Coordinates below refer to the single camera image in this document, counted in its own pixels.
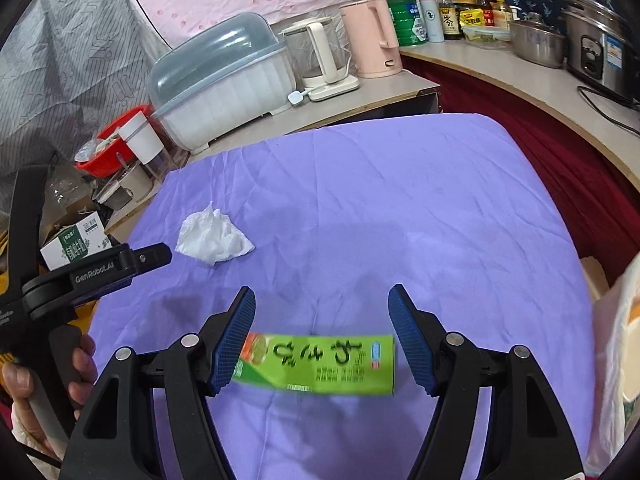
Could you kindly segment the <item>person's left hand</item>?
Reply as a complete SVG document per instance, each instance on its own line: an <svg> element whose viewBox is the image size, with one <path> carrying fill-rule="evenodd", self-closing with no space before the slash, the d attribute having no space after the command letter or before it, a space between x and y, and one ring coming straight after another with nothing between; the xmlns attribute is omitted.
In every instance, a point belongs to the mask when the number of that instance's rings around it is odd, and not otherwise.
<svg viewBox="0 0 640 480"><path fill-rule="evenodd" d="M79 382L70 382L68 393L70 398L84 406L92 393L94 382L98 378L94 354L96 353L96 343L87 334L82 335L79 346L72 354L72 364L80 374ZM61 458L55 452L51 440L42 429L40 422L30 407L29 398L35 389L35 379L26 368L16 364L4 364L2 367L2 377L9 394L13 399L12 406L12 432L14 437L22 443L35 448L39 452L54 458Z"/></svg>

